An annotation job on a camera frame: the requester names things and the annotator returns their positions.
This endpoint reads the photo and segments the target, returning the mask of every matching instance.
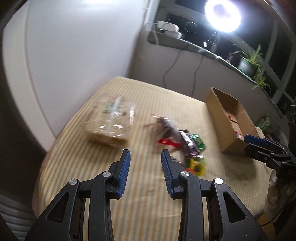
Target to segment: green flower pot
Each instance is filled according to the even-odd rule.
[[[237,67],[241,72],[243,72],[245,75],[249,76],[250,78],[253,78],[255,73],[258,70],[258,67],[251,64],[249,61],[247,61],[245,58],[241,58],[239,62],[239,66]]]

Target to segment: brown box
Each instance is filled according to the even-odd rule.
[[[244,155],[246,144],[236,137],[234,130],[242,136],[259,137],[259,135],[242,104],[232,96],[213,87],[205,98],[205,102],[211,114],[222,152]]]

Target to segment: yellow striped tablecloth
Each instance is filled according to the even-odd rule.
[[[74,115],[44,160],[33,197],[36,216],[70,179],[92,179],[119,160],[121,150],[88,142],[84,134],[86,114],[101,93],[123,95],[136,104],[133,135],[128,147],[131,165],[125,193],[120,200],[111,200],[115,240],[178,239],[182,201],[172,200],[167,192],[160,161],[165,146],[156,143],[154,128],[146,126],[153,122],[151,113],[170,118],[177,128],[199,134],[207,146],[203,153],[207,162],[204,179],[222,178],[255,217],[263,212],[270,170],[256,160],[220,152],[205,103],[151,84],[116,77]],[[205,202],[203,206],[207,240]],[[83,236],[88,240],[87,225],[84,225]]]

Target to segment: striped fabric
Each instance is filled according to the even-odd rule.
[[[167,193],[160,161],[160,153],[165,146],[156,144],[153,126],[146,126],[154,121],[150,113],[168,117],[176,127],[199,134],[207,146],[204,151],[207,161],[204,179],[224,179],[254,216],[262,213],[269,169],[250,158],[220,152],[205,103],[147,83],[116,77],[75,114],[43,162],[33,198],[37,216],[70,179],[92,179],[119,159],[121,150],[88,142],[83,131],[86,115],[101,93],[123,95],[136,104],[133,135],[128,147],[131,165],[126,190],[122,199],[111,200],[115,240],[178,239],[182,201],[172,200]],[[207,240],[205,202],[204,217]],[[87,225],[84,226],[84,240],[88,240]]]

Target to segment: round metal bolt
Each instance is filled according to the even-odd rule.
[[[189,175],[190,175],[190,173],[188,171],[181,172],[181,176],[183,176],[183,177],[188,177]]]
[[[69,184],[70,185],[75,185],[76,183],[77,183],[78,181],[77,181],[77,179],[71,179],[70,181],[69,181]]]
[[[215,183],[221,185],[223,183],[223,180],[221,178],[216,178]]]
[[[111,172],[103,172],[103,177],[110,177],[111,176]]]

